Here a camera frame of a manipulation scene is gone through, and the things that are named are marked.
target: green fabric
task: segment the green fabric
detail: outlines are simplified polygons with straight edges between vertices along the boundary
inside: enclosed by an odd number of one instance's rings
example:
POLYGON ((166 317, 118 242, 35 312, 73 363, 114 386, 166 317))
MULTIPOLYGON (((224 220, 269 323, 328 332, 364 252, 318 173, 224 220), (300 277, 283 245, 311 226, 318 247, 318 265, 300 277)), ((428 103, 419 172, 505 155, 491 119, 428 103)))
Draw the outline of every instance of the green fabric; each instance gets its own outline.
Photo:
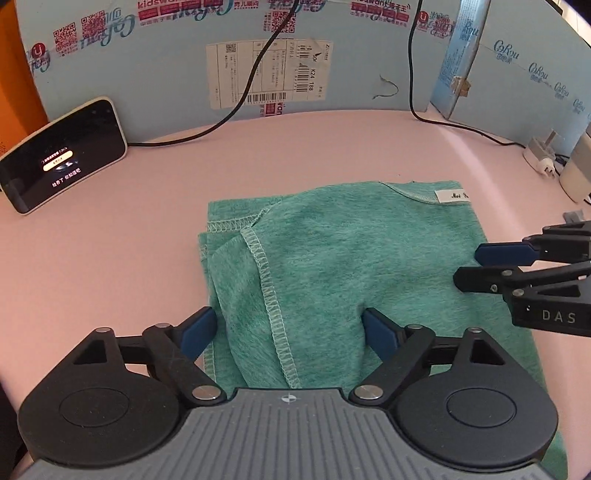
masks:
MULTIPOLYGON (((500 296, 462 294, 459 266, 485 242, 469 203, 440 204, 433 184, 355 183, 209 205, 202 265, 220 326, 206 372, 236 387, 342 387, 379 365, 361 312, 438 335, 483 327, 544 384, 529 330, 511 325, 500 296)), ((566 479, 558 434, 544 466, 566 479)))

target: pink tabletop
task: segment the pink tabletop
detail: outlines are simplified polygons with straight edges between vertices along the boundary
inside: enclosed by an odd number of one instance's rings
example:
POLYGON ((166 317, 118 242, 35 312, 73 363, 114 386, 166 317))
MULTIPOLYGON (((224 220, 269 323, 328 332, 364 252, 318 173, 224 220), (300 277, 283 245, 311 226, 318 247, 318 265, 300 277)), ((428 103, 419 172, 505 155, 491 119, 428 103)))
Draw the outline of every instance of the pink tabletop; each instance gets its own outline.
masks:
MULTIPOLYGON (((230 123, 191 144, 132 148, 27 217, 0 202, 0 380, 14 404, 94 328, 139 335, 207 304, 197 234, 209 201, 367 180, 458 180, 494 242, 580 208, 520 148, 406 112, 291 114, 230 123)), ((591 470, 591 339, 534 335, 570 478, 580 479, 591 470)))

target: red qr code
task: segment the red qr code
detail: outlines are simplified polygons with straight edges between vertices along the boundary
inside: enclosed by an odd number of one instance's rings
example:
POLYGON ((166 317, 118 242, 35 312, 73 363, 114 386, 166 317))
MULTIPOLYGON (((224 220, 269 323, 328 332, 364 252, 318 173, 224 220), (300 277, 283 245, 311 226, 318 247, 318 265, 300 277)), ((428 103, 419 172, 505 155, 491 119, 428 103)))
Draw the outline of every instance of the red qr code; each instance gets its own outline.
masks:
POLYGON ((68 47, 75 45, 77 42, 76 24, 71 23, 70 25, 55 30, 55 32, 53 32, 53 38, 56 42, 56 50, 58 52, 67 50, 68 47))
MULTIPOLYGON (((288 13, 289 12, 282 12, 282 11, 277 11, 277 10, 267 12, 265 14, 265 18, 264 18, 264 22, 263 22, 263 31, 265 31, 265 32, 276 31, 281 26, 281 23, 285 20, 288 13)), ((295 32, 296 32, 296 15, 291 17, 289 22, 287 22, 287 25, 285 27, 283 27, 283 30, 281 30, 281 33, 295 33, 295 32)))
POLYGON ((105 31, 105 11, 101 10, 80 20, 82 23, 82 38, 92 38, 105 31))

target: metal screw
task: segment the metal screw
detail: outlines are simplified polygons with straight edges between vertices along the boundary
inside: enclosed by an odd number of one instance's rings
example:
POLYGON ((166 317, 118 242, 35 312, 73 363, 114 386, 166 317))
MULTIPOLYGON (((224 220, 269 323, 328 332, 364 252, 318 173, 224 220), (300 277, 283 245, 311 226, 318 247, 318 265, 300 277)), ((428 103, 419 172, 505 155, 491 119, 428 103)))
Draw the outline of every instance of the metal screw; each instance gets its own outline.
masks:
POLYGON ((355 388, 354 393, 361 400, 377 400, 384 394, 384 391, 376 385, 361 385, 355 388))
POLYGON ((201 385, 201 387, 193 389, 193 396, 197 400, 215 400, 219 398, 221 394, 222 391, 213 385, 201 385))

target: black cable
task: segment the black cable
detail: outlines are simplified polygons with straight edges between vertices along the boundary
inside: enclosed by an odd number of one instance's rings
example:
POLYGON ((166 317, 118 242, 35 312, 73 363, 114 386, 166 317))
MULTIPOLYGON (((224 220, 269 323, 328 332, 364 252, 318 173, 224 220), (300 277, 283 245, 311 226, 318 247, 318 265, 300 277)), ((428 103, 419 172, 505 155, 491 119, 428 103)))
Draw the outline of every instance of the black cable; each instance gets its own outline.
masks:
POLYGON ((519 145, 521 148, 525 148, 524 145, 522 145, 518 142, 501 142, 501 141, 497 140, 496 138, 494 138, 484 132, 481 132, 480 130, 477 130, 476 128, 465 127, 464 125, 450 124, 447 122, 439 122, 437 120, 428 120, 426 118, 422 118, 419 115, 417 115, 416 111, 414 110, 414 105, 413 105, 413 90, 414 90, 413 38, 414 38, 414 32, 417 29, 418 16, 421 14, 421 7, 422 6, 423 6, 423 0, 418 0, 417 13, 414 16, 413 25, 410 28, 410 33, 408 34, 408 72, 410 74, 408 103, 410 105, 410 111, 413 113, 414 117, 421 122, 425 122, 426 124, 442 125, 444 127, 459 128, 461 130, 468 130, 469 132, 481 134, 483 137, 486 137, 489 140, 492 140, 494 143, 499 144, 503 147, 510 147, 512 145, 519 145))
POLYGON ((257 55, 257 57, 255 59, 255 63, 252 65, 251 74, 248 77, 246 87, 244 88, 244 93, 242 94, 242 97, 240 98, 240 100, 238 100, 238 103, 236 104, 236 106, 232 109, 232 111, 229 114, 227 114, 224 118, 222 118, 214 126, 209 127, 207 130, 204 130, 203 132, 199 132, 198 134, 195 134, 195 135, 191 135, 189 137, 178 138, 176 140, 168 140, 166 142, 146 142, 146 143, 130 142, 130 143, 128 143, 128 145, 130 147, 167 147, 169 145, 177 145, 179 143, 190 142, 191 140, 195 140, 197 138, 201 138, 207 134, 210 134, 214 130, 217 130, 218 128, 220 128, 228 120, 230 120, 234 115, 236 115, 236 112, 238 110, 240 110, 240 108, 242 107, 244 102, 246 102, 246 98, 248 97, 248 93, 251 89, 252 82, 253 82, 255 75, 256 75, 256 70, 258 69, 258 66, 261 64, 263 56, 265 55, 267 50, 269 50, 269 48, 271 47, 271 45, 273 44, 275 39, 279 36, 281 31, 285 28, 285 26, 287 25, 289 20, 291 20, 292 17, 296 14, 296 9, 298 8, 299 4, 300 4, 300 0, 294 0, 294 4, 291 6, 291 9, 287 13, 287 16, 283 19, 283 22, 281 22, 281 25, 279 25, 279 27, 277 27, 277 29, 273 32, 273 35, 271 35, 271 38, 269 38, 267 43, 265 43, 265 46, 262 48, 262 50, 257 55))

